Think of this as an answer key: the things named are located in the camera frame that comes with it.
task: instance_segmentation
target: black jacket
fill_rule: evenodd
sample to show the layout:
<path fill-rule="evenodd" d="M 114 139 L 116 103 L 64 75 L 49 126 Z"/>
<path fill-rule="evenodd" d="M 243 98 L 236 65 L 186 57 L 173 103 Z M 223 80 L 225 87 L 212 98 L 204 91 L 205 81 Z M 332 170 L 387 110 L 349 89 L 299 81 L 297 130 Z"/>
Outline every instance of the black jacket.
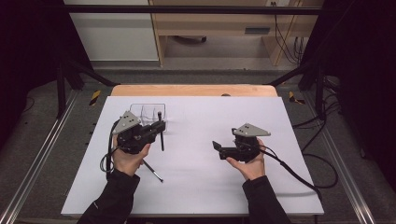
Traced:
<path fill-rule="evenodd" d="M 114 170 L 100 197 L 79 219 L 78 224 L 122 224 L 131 214 L 134 192 L 140 177 Z M 250 224 L 290 223 L 267 176 L 248 180 L 242 186 L 247 196 Z"/>

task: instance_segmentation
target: person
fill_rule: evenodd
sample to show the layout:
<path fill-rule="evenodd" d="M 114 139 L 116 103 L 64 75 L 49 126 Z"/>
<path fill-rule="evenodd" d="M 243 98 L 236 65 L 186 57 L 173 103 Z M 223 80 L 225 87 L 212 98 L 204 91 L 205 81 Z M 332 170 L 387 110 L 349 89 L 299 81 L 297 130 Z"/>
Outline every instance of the person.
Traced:
<path fill-rule="evenodd" d="M 263 146 L 262 140 L 258 138 L 258 141 Z M 78 224 L 125 223 L 133 209 L 134 192 L 140 180 L 135 172 L 149 154 L 149 148 L 150 144 L 147 144 L 135 155 L 124 153 L 122 150 L 114 151 L 114 170 L 107 180 L 105 189 L 87 208 Z M 263 153 L 247 163 L 238 162 L 233 158 L 226 160 L 246 179 L 242 188 L 247 197 L 250 224 L 290 223 L 265 175 Z"/>

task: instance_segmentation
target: black backdrop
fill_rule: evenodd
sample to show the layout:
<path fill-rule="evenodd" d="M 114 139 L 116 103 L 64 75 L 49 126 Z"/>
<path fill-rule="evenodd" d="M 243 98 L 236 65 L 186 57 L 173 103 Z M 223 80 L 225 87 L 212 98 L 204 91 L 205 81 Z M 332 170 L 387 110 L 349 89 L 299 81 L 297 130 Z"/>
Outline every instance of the black backdrop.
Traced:
<path fill-rule="evenodd" d="M 326 0 L 345 10 L 350 0 Z M 325 45 L 320 66 L 340 79 L 339 101 L 366 158 L 377 162 L 396 190 L 396 1 L 357 0 Z M 329 33 L 336 16 L 320 16 L 303 63 Z"/>
<path fill-rule="evenodd" d="M 64 3 L 62 0 L 41 2 Z M 92 69 L 68 13 L 45 13 L 39 9 L 39 4 L 40 1 L 32 0 L 0 0 L 0 148 L 25 108 L 27 93 L 56 80 L 60 57 L 48 40 L 42 21 L 59 40 L 61 49 Z"/>

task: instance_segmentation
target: white table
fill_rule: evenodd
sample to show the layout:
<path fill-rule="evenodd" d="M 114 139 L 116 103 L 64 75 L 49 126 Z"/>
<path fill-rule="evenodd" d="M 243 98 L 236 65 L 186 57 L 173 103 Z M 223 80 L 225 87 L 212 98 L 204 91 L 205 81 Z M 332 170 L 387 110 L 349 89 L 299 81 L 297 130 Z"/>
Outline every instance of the white table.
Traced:
<path fill-rule="evenodd" d="M 218 96 L 109 96 L 92 140 L 67 196 L 62 214 L 80 216 L 101 194 L 106 175 L 99 161 L 106 154 L 113 123 L 132 104 L 166 104 L 167 130 L 151 145 L 146 162 L 164 179 L 161 183 L 146 167 L 137 175 L 133 217 L 233 217 L 248 214 L 242 191 L 244 178 L 219 159 L 212 141 L 234 147 L 231 128 L 246 122 L 271 132 L 265 145 L 299 176 L 312 183 L 280 97 Z M 317 194 L 265 156 L 265 167 L 276 197 L 290 216 L 323 214 Z"/>

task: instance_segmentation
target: yellow and black tape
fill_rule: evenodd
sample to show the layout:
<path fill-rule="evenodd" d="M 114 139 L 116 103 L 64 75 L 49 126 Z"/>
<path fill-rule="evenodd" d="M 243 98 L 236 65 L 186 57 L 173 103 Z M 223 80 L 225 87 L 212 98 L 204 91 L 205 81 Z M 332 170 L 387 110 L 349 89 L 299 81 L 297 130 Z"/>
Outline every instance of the yellow and black tape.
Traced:
<path fill-rule="evenodd" d="M 90 105 L 95 105 L 96 104 L 96 101 L 98 100 L 99 95 L 100 95 L 100 91 L 95 91 L 93 93 L 92 99 L 90 101 Z"/>
<path fill-rule="evenodd" d="M 292 91 L 289 91 L 289 101 L 293 103 L 297 103 L 299 105 L 305 105 L 305 100 L 297 100 L 294 97 L 294 93 Z"/>

